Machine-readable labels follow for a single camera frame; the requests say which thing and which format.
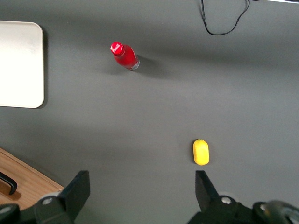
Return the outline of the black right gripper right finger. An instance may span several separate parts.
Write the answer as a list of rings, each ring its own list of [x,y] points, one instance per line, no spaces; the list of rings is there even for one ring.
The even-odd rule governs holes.
[[[195,195],[201,211],[220,196],[204,170],[195,172]]]

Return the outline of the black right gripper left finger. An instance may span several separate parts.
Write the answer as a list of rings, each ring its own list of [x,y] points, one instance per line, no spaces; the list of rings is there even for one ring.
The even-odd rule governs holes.
[[[90,196],[89,171],[82,170],[60,192],[58,198],[70,219],[76,219]]]

